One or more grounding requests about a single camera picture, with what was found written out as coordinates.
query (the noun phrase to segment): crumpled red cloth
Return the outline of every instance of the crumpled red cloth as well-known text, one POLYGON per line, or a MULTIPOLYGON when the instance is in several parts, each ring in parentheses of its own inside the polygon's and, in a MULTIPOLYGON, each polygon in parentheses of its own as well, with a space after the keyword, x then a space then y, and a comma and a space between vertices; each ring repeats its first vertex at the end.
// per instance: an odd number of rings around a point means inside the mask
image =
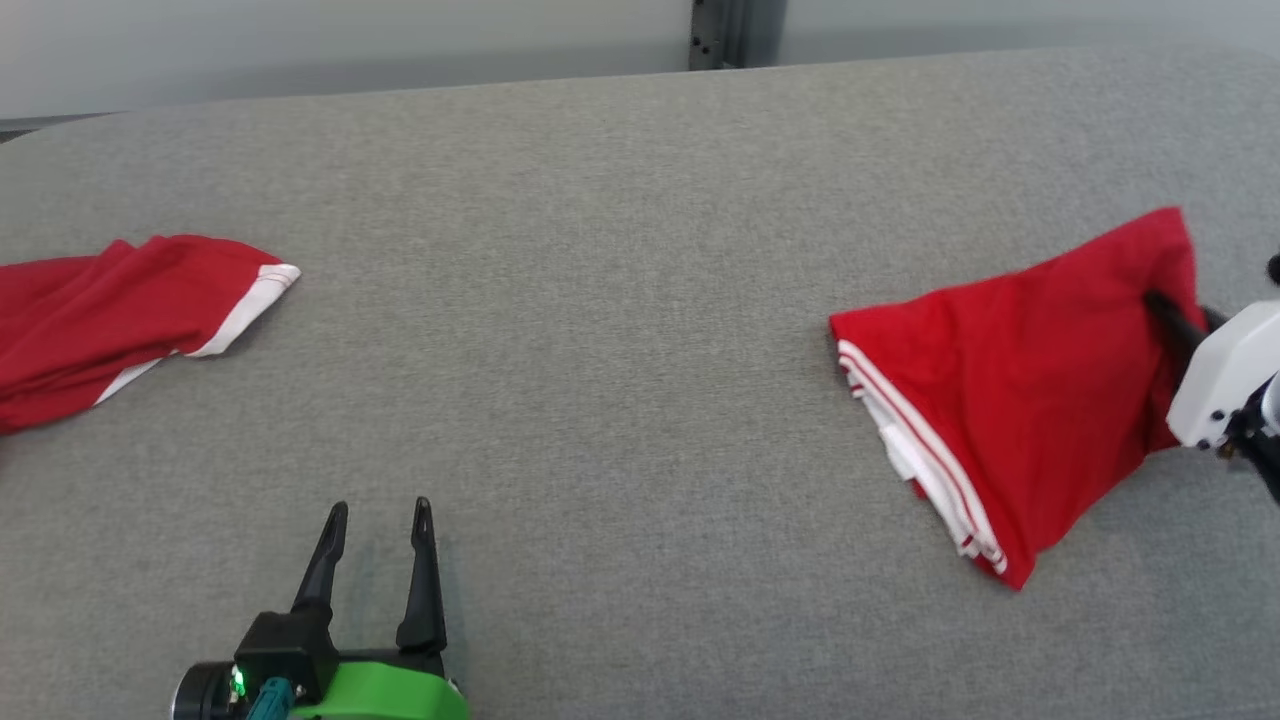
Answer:
POLYGON ((219 354, 300 270, 195 234, 0 266, 0 434, 79 413, 172 354, 219 354))
POLYGON ((1143 295, 1203 328, 1167 208, 1034 268, 831 316, 850 388, 961 555, 1020 589, 1143 459, 1176 445, 1178 360, 1143 295))

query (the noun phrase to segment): wall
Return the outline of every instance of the wall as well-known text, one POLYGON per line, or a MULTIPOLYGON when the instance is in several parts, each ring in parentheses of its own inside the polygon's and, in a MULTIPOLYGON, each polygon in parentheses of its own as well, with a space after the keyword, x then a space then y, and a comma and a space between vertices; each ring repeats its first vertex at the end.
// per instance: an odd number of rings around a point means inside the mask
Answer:
POLYGON ((681 70, 689 13, 689 0, 0 0, 0 123, 681 70))
POLYGON ((1275 0, 788 0, 778 61, 1210 41, 1280 56, 1275 0))

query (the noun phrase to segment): gray table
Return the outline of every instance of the gray table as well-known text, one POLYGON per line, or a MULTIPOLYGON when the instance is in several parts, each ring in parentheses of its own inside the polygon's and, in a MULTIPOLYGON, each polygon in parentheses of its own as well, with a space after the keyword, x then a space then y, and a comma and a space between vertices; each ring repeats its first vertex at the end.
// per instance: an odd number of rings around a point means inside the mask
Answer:
POLYGON ((1280 511, 1153 459, 1025 592, 968 568, 827 314, 1185 208, 1270 296, 1280 64, 1053 50, 116 115, 0 147, 0 263, 197 232, 303 279, 0 441, 0 715, 155 717, 351 503, 339 647, 436 507, 477 717, 1276 717, 1280 511))

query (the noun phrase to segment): white stripe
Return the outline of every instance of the white stripe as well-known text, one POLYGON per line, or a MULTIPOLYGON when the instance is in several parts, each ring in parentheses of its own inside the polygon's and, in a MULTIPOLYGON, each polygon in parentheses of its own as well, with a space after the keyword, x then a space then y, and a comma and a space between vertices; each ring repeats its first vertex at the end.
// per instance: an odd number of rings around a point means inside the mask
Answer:
MULTIPOLYGON (((963 547, 963 543, 968 541, 968 536, 972 534, 973 542, 978 544, 978 550, 983 557, 991 561, 996 573, 1004 573, 1009 565, 1007 557, 1000 550, 996 533, 991 529, 991 523, 983 509, 982 498, 978 497, 978 491, 969 480, 969 474, 965 473, 964 466, 960 465, 955 455, 951 454, 951 450, 947 448, 942 438, 938 437, 915 406, 897 391, 893 383, 888 382, 888 378, 879 372, 876 364, 858 346, 847 340, 841 340, 838 348, 842 355, 838 363, 849 375, 850 386, 861 384, 867 392, 863 401, 867 402, 874 398, 876 404, 881 405, 881 407, 873 409, 872 404, 868 402, 868 409, 872 411, 873 418, 877 419, 877 424, 884 428, 884 424, 881 423, 881 418, 877 415, 884 413, 892 414, 904 427, 914 429, 915 434, 919 436, 919 441, 923 441, 933 451, 938 461, 942 462, 943 466, 937 466, 933 457, 928 452, 923 452, 922 447, 922 451, 915 457, 923 464, 922 470, 924 471, 916 479, 920 482, 925 496, 929 497, 929 501, 938 511, 938 515, 947 524, 952 539, 956 541, 956 548, 963 555, 973 556, 974 551, 972 547, 963 547), (865 369, 868 378, 861 377, 859 368, 865 369), (969 509, 968 512, 965 512, 965 506, 969 509)), ((909 432, 897 429, 895 436, 895 441, 918 446, 919 441, 909 432)), ((897 448, 897 452, 900 456, 904 454, 901 446, 897 448)))
POLYGON ((146 373, 147 370, 154 368, 156 363, 161 360, 164 360, 164 357, 156 357, 155 360, 147 360, 146 363, 141 363, 138 365, 133 365, 132 368, 125 368, 120 370, 120 374, 115 375, 115 379, 111 380, 111 384, 106 386, 106 389, 102 391, 102 395, 97 396, 97 400, 93 401, 93 405, 97 405, 99 402, 102 402, 108 397, 111 397, 113 395, 119 392, 122 387, 136 380, 138 375, 146 373))
POLYGON ((206 355, 218 355, 224 352, 230 347, 232 342, 244 332, 264 310, 271 306, 273 302, 279 300, 284 291, 293 284, 298 277, 302 275, 302 270, 298 270, 293 265, 262 265, 257 269, 257 279, 253 284, 248 286, 244 296, 239 299, 239 302, 232 307, 232 311, 227 314, 223 319, 223 324, 214 333, 214 337, 209 338, 200 350, 188 354, 188 357, 204 357, 206 355))

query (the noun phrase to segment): teal connector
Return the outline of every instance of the teal connector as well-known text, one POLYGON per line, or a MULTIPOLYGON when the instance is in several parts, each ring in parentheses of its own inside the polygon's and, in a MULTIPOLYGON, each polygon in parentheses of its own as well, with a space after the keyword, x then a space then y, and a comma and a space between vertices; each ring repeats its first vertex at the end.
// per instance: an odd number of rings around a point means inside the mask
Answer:
POLYGON ((293 711, 293 685, 284 678, 270 678, 253 701, 244 720, 288 720, 293 711))

